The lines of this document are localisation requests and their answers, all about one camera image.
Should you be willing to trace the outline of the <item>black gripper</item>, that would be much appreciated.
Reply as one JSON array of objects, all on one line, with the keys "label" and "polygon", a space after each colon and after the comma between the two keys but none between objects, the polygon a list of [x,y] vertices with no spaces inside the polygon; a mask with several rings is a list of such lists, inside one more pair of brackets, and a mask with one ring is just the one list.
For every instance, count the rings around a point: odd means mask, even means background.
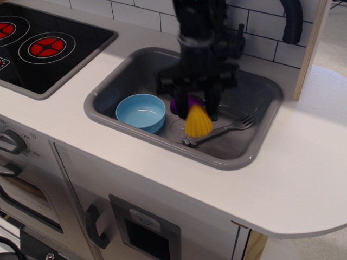
[{"label": "black gripper", "polygon": [[237,87],[239,66],[227,63],[227,52],[214,50],[211,45],[191,46],[180,43],[178,63],[156,72],[156,91],[173,93],[177,114],[186,119],[188,95],[186,92],[204,90],[208,114],[216,114],[225,88]]}]

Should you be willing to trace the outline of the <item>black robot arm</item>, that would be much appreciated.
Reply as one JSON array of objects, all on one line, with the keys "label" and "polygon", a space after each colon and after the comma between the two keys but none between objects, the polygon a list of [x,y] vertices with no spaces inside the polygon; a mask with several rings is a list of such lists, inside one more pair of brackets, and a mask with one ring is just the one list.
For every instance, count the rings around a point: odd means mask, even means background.
[{"label": "black robot arm", "polygon": [[157,92],[169,93],[177,114],[185,119],[188,93],[203,91],[208,115],[217,114],[222,92],[237,86],[239,66],[227,58],[241,56],[243,33],[231,34],[224,24],[225,1],[174,1],[181,56],[178,63],[156,74]]}]

